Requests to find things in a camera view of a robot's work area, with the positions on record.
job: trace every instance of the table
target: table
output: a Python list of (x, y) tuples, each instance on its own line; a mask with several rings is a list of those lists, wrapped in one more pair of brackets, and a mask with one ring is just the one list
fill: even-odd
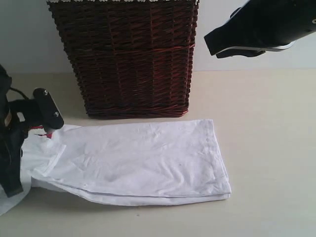
[(106, 121), (85, 115), (72, 74), (12, 76), (29, 95), (35, 86), (48, 89), (70, 124), (214, 119), (233, 194), (175, 207), (114, 207), (33, 189), (0, 217), (1, 237), (316, 236), (316, 70), (196, 72), (184, 117)]

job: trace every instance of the wall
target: wall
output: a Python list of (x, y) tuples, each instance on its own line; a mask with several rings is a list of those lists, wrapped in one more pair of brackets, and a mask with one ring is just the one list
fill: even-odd
[[(211, 57), (203, 36), (227, 21), (246, 0), (200, 0), (195, 71), (314, 68), (316, 34), (281, 53), (258, 58)], [(71, 72), (72, 68), (44, 0), (0, 1), (0, 63), (9, 72)]]

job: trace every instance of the wicker basket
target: wicker basket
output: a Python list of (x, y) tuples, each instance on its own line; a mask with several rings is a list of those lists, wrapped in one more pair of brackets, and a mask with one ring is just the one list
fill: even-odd
[(197, 0), (49, 2), (89, 116), (188, 111)]

